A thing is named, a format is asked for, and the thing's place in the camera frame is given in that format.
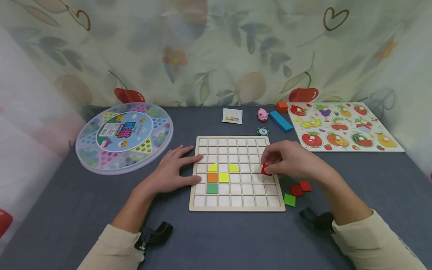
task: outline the blue wooden block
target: blue wooden block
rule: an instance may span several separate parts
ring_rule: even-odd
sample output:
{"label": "blue wooden block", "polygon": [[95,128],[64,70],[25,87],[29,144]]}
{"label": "blue wooden block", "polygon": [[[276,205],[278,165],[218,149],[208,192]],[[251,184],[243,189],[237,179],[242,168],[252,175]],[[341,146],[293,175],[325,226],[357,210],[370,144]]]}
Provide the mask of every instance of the blue wooden block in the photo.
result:
{"label": "blue wooden block", "polygon": [[269,116],[283,132],[287,133],[293,129],[292,125],[288,123],[288,121],[285,120],[285,118],[283,118],[277,111],[271,112]]}

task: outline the gray table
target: gray table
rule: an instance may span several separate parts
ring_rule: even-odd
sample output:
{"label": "gray table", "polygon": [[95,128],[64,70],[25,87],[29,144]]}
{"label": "gray table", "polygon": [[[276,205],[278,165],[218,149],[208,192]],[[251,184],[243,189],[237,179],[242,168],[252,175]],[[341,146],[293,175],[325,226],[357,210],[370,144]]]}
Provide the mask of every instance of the gray table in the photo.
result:
{"label": "gray table", "polygon": [[[265,107],[271,111],[274,107]],[[270,142],[297,140],[271,120],[260,123],[257,107],[243,107],[243,125],[221,122],[222,108],[168,108],[175,132],[168,149],[195,145],[197,136],[256,135],[270,130]],[[318,153],[353,190],[376,209],[427,268],[432,269],[432,183],[405,153]],[[130,191],[162,156],[125,175],[102,176],[85,170],[71,151],[0,258],[4,270],[74,270]],[[192,167],[183,175],[190,175]],[[160,195],[146,225],[174,226],[168,242],[148,249],[144,269],[350,269],[326,234],[309,230],[298,212],[329,210],[323,194],[298,198],[284,213],[189,212],[190,188]],[[282,189],[288,192],[288,181]]]}

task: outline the orange puzzle piece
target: orange puzzle piece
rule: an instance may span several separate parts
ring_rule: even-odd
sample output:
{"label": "orange puzzle piece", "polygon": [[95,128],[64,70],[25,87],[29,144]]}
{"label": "orange puzzle piece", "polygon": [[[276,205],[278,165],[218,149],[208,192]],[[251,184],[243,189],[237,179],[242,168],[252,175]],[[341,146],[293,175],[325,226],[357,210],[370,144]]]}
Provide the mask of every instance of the orange puzzle piece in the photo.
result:
{"label": "orange puzzle piece", "polygon": [[286,114],[288,112],[288,104],[286,102],[279,101],[276,104],[276,111],[280,114]]}
{"label": "orange puzzle piece", "polygon": [[207,183],[217,183],[217,173],[208,173]]}

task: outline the hand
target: hand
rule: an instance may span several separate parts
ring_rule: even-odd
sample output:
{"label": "hand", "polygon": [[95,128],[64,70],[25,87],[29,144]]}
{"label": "hand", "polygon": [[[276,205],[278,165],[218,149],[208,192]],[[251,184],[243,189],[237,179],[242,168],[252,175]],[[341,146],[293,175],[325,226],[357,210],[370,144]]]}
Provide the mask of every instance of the hand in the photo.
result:
{"label": "hand", "polygon": [[197,162],[203,158],[203,155],[182,158],[184,154],[193,148],[193,146],[183,147],[183,145],[180,145],[174,150],[169,150],[155,171],[142,181],[136,189],[142,189],[156,195],[157,193],[167,193],[180,187],[199,183],[201,181],[200,176],[180,176],[182,166]]}
{"label": "hand", "polygon": [[269,174],[286,174],[292,177],[322,179],[323,175],[337,172],[322,159],[303,148],[298,142],[288,140],[267,146],[261,164],[270,164]]}

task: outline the wooden grid board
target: wooden grid board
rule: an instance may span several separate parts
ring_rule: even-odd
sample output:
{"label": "wooden grid board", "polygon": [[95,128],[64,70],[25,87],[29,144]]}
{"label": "wooden grid board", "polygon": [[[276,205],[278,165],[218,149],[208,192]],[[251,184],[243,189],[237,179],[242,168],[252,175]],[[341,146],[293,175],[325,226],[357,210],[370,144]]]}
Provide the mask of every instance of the wooden grid board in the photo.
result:
{"label": "wooden grid board", "polygon": [[190,211],[284,212],[277,176],[261,174],[266,136],[197,137],[194,164],[200,183],[191,187]]}
{"label": "wooden grid board", "polygon": [[362,102],[288,103],[300,143],[312,152],[404,152]]}

